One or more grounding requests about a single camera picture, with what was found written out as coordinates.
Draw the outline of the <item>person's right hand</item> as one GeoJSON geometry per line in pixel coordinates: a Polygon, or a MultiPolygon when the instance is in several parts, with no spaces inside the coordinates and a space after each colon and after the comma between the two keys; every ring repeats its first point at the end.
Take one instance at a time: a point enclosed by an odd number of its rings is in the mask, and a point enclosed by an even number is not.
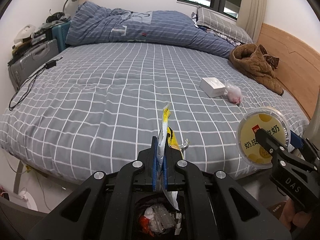
{"type": "Polygon", "coordinates": [[[284,205],[279,221],[290,230],[292,225],[298,228],[305,228],[311,217],[311,213],[305,213],[303,211],[296,212],[294,202],[288,199],[284,205]]]}

